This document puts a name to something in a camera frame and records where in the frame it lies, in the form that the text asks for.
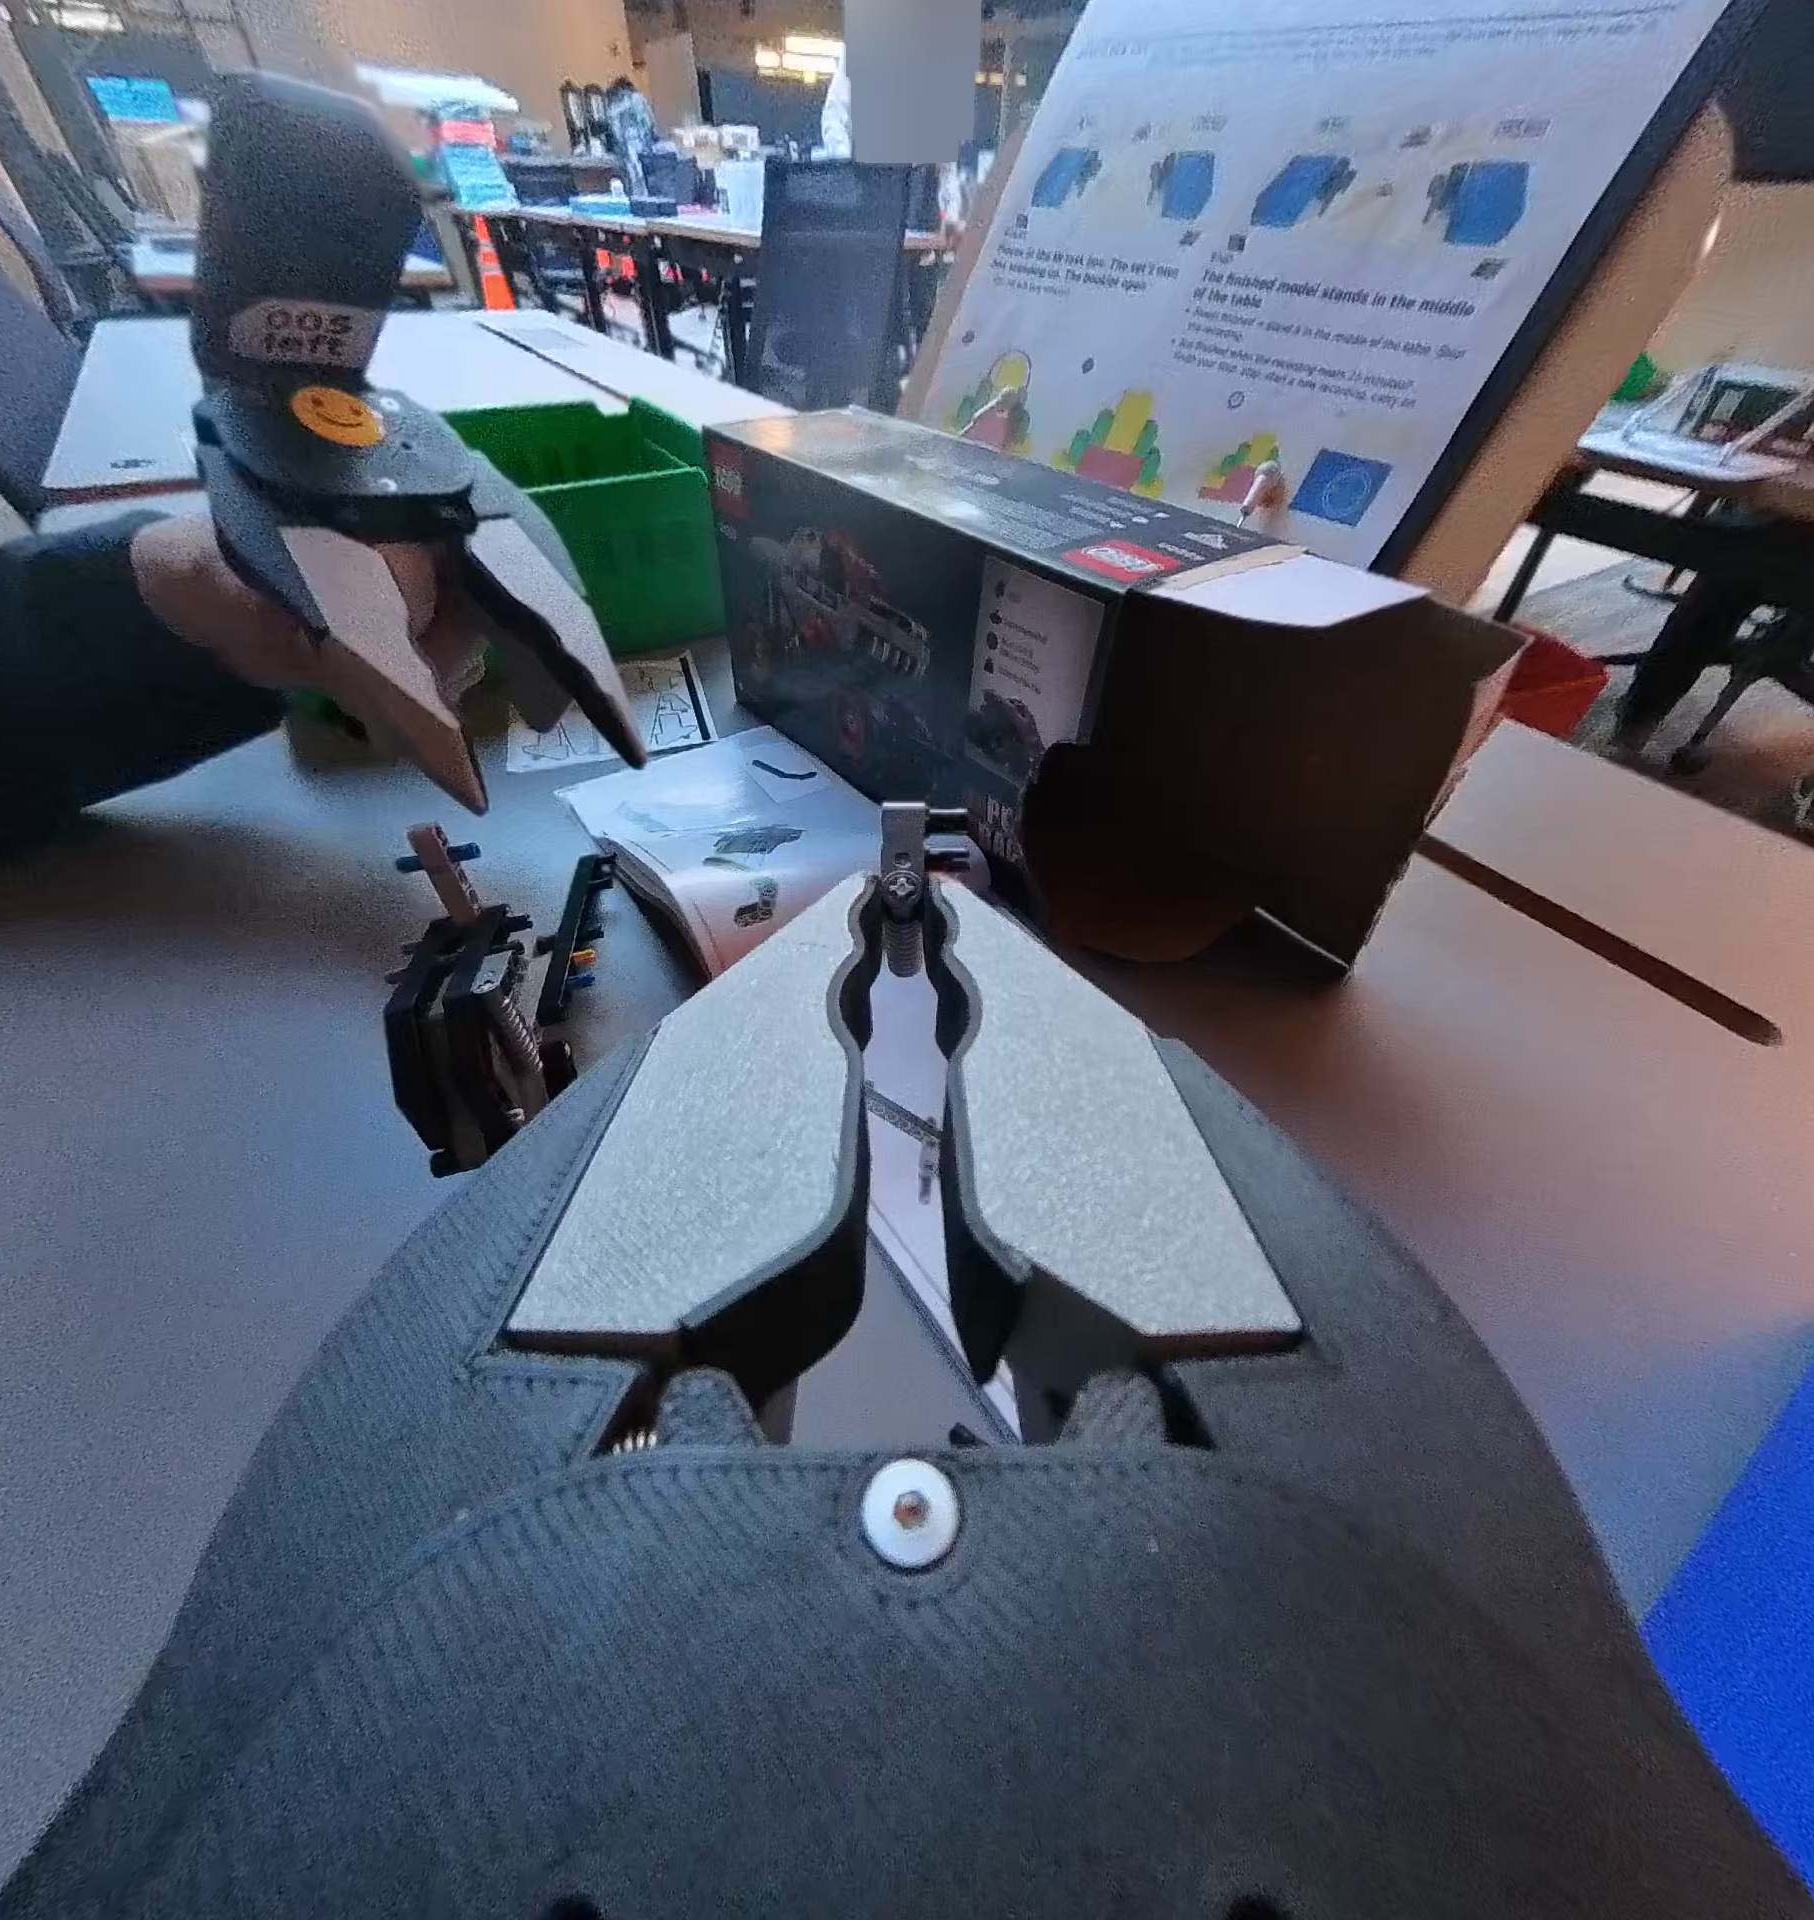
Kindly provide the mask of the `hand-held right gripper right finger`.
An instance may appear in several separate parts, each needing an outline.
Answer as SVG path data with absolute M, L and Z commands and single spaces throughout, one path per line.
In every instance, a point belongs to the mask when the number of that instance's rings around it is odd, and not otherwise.
M 1153 1030 L 1032 934 L 932 887 L 944 1222 L 968 1364 L 1021 1401 L 1293 1350 L 1275 1261 Z

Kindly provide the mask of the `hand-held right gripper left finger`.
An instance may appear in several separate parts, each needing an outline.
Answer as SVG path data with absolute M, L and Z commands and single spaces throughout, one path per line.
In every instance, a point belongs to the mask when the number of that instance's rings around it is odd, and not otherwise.
M 727 1374 L 778 1408 L 865 1298 L 872 881 L 660 1021 L 501 1326 L 517 1358 Z

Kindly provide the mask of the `partly built lego model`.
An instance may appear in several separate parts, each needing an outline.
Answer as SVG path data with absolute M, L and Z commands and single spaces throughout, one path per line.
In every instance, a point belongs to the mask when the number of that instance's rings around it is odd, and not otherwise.
M 439 899 L 439 918 L 389 975 L 381 1009 L 390 1100 L 433 1179 L 483 1165 L 575 1082 L 566 1018 L 596 982 L 617 878 L 607 849 L 586 852 L 557 924 L 533 937 L 527 916 L 480 899 L 468 878 L 477 857 L 477 845 L 420 822 L 395 863 Z

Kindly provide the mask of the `person's left forearm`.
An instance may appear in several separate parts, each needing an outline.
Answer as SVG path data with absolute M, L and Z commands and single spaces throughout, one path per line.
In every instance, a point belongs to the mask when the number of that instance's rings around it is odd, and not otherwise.
M 280 693 L 144 606 L 129 548 L 150 518 L 0 542 L 0 857 L 280 727 Z

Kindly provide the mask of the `lego instruction booklet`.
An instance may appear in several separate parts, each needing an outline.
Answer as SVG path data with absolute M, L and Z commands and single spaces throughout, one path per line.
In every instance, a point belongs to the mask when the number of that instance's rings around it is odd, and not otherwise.
M 774 727 L 560 794 L 626 888 L 689 940 L 706 978 L 856 875 L 880 870 L 880 806 Z M 963 1370 L 944 1243 L 944 1062 L 929 975 L 872 986 L 869 1229 L 921 1322 Z

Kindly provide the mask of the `person's left hand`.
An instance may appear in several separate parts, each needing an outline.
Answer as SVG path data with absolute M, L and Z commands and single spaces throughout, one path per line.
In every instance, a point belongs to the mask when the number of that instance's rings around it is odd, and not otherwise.
M 378 554 L 381 580 L 407 609 L 416 653 L 436 672 L 439 696 L 451 706 L 463 706 L 487 673 L 487 647 L 477 639 L 460 639 L 454 624 L 439 615 L 436 553 L 381 542 L 366 545 L 363 554 Z M 129 557 L 144 606 L 180 641 L 199 647 L 250 685 L 322 696 L 366 738 L 398 742 L 389 718 L 340 693 L 340 673 L 322 666 L 308 632 L 231 571 L 207 517 L 137 524 Z

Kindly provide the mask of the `green plastic bin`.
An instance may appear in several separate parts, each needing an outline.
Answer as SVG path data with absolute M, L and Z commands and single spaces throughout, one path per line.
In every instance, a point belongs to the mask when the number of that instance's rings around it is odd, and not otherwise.
M 615 663 L 717 632 L 717 545 L 692 426 L 647 402 L 620 416 L 589 402 L 433 416 L 475 460 L 475 529 L 522 521 L 581 590 Z M 463 587 L 472 532 L 423 542 L 439 553 L 439 615 L 483 641 L 507 678 L 495 629 Z

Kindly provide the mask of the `white sticker sheet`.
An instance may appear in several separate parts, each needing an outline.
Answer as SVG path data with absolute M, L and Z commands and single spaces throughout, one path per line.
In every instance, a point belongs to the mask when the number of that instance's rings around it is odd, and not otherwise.
M 668 758 L 717 741 L 701 673 L 689 653 L 617 659 L 617 681 L 647 758 Z M 544 775 L 572 767 L 607 767 L 624 758 L 595 727 L 578 705 L 569 705 L 551 727 L 533 730 L 510 717 L 504 767 L 510 775 Z

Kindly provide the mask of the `white table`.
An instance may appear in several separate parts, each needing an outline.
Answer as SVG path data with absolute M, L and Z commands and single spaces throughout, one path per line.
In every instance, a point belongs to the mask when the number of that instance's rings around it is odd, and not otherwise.
M 441 416 L 548 402 L 620 416 L 632 401 L 698 430 L 784 416 L 778 402 L 724 378 L 532 310 L 395 314 L 369 375 Z M 198 401 L 199 374 L 186 320 L 99 326 L 41 477 L 49 508 L 192 490 Z

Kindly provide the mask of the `dark chair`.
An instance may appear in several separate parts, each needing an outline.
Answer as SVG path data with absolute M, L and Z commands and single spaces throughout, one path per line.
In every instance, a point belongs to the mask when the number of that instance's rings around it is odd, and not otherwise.
M 44 472 L 87 326 L 35 228 L 0 192 L 0 499 L 23 521 L 49 509 Z

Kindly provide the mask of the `black office chair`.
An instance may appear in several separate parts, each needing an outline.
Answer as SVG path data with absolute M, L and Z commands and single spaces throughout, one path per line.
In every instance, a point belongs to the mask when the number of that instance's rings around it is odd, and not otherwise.
M 938 213 L 929 164 L 769 158 L 744 384 L 796 411 L 897 410 L 906 232 Z

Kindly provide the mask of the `red plastic bin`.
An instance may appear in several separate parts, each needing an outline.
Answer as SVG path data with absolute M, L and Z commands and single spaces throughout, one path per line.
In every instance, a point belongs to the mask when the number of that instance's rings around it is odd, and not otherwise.
M 1608 693 L 1611 667 L 1528 624 L 1517 624 L 1512 632 L 1522 636 L 1522 650 L 1505 685 L 1497 717 L 1533 735 L 1573 742 Z

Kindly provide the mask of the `blue panel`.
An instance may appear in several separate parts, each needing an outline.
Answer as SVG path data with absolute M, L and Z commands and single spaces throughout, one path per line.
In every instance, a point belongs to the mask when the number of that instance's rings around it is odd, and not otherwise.
M 1640 1635 L 1709 1760 L 1814 1897 L 1814 1359 Z

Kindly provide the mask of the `instruction poster board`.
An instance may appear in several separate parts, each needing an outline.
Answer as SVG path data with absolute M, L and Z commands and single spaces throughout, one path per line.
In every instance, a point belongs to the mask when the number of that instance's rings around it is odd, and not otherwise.
M 1764 4 L 1088 4 L 914 420 L 1472 606 L 1688 283 Z

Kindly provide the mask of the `dark side table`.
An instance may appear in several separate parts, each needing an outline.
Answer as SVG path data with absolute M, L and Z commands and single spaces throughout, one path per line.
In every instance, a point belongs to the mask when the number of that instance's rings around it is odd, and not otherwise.
M 1730 444 L 1685 465 L 1627 442 L 1624 426 L 1591 426 L 1524 518 L 1530 545 L 1505 587 L 1494 620 L 1517 611 L 1555 541 L 1585 541 L 1673 577 L 1734 580 L 1754 587 L 1736 632 L 1702 653 L 1725 685 L 1667 760 L 1673 775 L 1709 763 L 1715 730 L 1761 684 L 1782 685 L 1814 717 L 1814 465 L 1766 463 L 1740 477 Z

